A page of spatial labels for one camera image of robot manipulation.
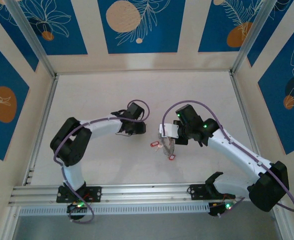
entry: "tan circle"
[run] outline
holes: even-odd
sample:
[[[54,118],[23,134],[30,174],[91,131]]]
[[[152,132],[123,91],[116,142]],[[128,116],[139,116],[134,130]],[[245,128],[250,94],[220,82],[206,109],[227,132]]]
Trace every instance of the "tan circle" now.
[[[52,40],[54,40],[54,35],[50,31],[43,31],[42,34],[41,34],[41,36],[46,41],[52,41]]]
[[[225,0],[213,0],[213,4],[215,5],[220,5],[223,4],[225,2]]]
[[[291,95],[286,96],[283,100],[283,105],[288,110],[292,109],[294,106],[294,97]]]
[[[112,30],[126,33],[134,30],[141,23],[138,9],[129,1],[115,1],[106,12],[107,23]]]
[[[227,44],[231,48],[238,48],[243,45],[243,42],[252,27],[252,22],[245,22],[240,26],[235,27],[230,31],[227,37]]]
[[[141,44],[143,42],[143,40],[139,37],[136,39],[136,43]]]
[[[10,123],[15,115],[17,110],[17,100],[15,93],[6,86],[0,86],[0,99],[8,99],[6,104],[0,101],[0,121],[8,124]]]
[[[5,5],[4,0],[0,0],[0,4]]]

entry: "red tag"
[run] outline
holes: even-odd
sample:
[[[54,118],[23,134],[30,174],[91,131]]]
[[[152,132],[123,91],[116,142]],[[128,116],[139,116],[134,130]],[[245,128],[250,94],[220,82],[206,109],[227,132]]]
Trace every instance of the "red tag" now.
[[[172,160],[174,160],[174,159],[175,159],[175,157],[176,157],[176,155],[175,155],[175,154],[173,154],[173,155],[170,155],[168,159],[169,159],[170,161],[172,161]]]
[[[150,144],[151,147],[156,147],[159,145],[159,141],[154,141]]]

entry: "purple cable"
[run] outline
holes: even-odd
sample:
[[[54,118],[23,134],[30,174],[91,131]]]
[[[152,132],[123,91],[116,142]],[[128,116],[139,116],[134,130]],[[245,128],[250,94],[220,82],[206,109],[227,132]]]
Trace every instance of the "purple cable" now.
[[[162,132],[164,133],[165,132],[165,117],[166,115],[169,113],[170,110],[172,110],[174,107],[176,107],[177,105],[179,104],[184,104],[184,103],[194,103],[194,104],[199,104],[201,106],[203,106],[205,109],[207,109],[210,114],[213,116],[213,118],[215,119],[215,121],[217,122],[222,134],[224,135],[224,137],[229,141],[231,142],[231,139],[228,137],[228,135],[225,133],[224,131],[224,128],[223,126],[221,125],[221,123],[219,122],[217,116],[214,114],[214,112],[208,107],[206,106],[205,104],[203,104],[202,102],[200,101],[195,101],[195,100],[184,100],[184,101],[180,101],[180,102],[177,102],[175,103],[174,105],[172,105],[166,112],[165,114],[163,115],[162,117]],[[247,156],[249,156],[251,159],[253,159],[256,163],[259,163],[260,161],[255,157],[253,156],[251,153],[249,153],[247,150],[243,149],[241,146],[239,146],[238,144],[236,144],[235,142],[231,142],[232,145],[234,145],[236,148],[238,148],[239,150],[241,150],[242,152],[244,152]],[[284,189],[284,191],[288,194],[290,200],[292,201],[293,205],[294,205],[294,196],[291,194],[291,192],[287,189],[287,187],[283,184],[283,182],[267,167],[265,166],[264,164],[261,164],[262,168],[264,168],[276,181],[277,183],[279,183],[279,185]],[[285,206],[281,203],[277,203],[278,206],[284,208],[284,209],[287,209],[291,212],[294,212],[294,209],[293,208],[290,208],[288,206]]]
[[[77,132],[79,129],[81,129],[82,127],[85,127],[87,125],[90,125],[90,124],[94,124],[94,123],[98,123],[98,122],[101,122],[101,121],[109,121],[109,120],[127,120],[127,121],[131,121],[131,122],[134,122],[134,123],[141,123],[141,122],[144,122],[150,115],[151,113],[151,110],[149,108],[149,106],[147,105],[146,102],[142,101],[142,100],[139,100],[139,99],[135,99],[135,100],[132,100],[128,103],[128,106],[133,103],[133,102],[141,102],[143,104],[146,105],[147,107],[147,110],[148,110],[148,114],[147,116],[144,118],[144,119],[141,119],[141,120],[135,120],[135,119],[129,119],[129,118],[125,118],[125,117],[110,117],[110,118],[100,118],[100,119],[95,119],[95,120],[92,120],[90,122],[86,122],[84,124],[81,124],[79,125],[78,127],[76,127],[75,129],[73,129],[63,140],[62,142],[60,143],[60,145],[58,146],[58,148],[56,149],[54,155],[53,155],[53,160],[55,163],[59,164],[61,166],[61,173],[62,173],[62,177],[65,181],[65,184],[69,187],[69,189],[73,192],[73,194],[76,195],[77,198],[79,198],[79,200],[81,200],[85,205],[86,207],[91,211],[91,219],[87,220],[87,221],[75,221],[75,220],[72,220],[71,219],[71,214],[72,212],[69,213],[68,217],[70,219],[71,222],[73,223],[77,223],[77,224],[89,224],[93,219],[94,219],[94,210],[93,208],[72,188],[72,186],[70,185],[70,183],[68,182],[67,178],[66,178],[66,174],[65,174],[65,170],[64,170],[64,164],[60,161],[57,160],[57,155],[59,153],[59,151],[61,150],[62,146],[65,144],[65,142],[75,133]]]

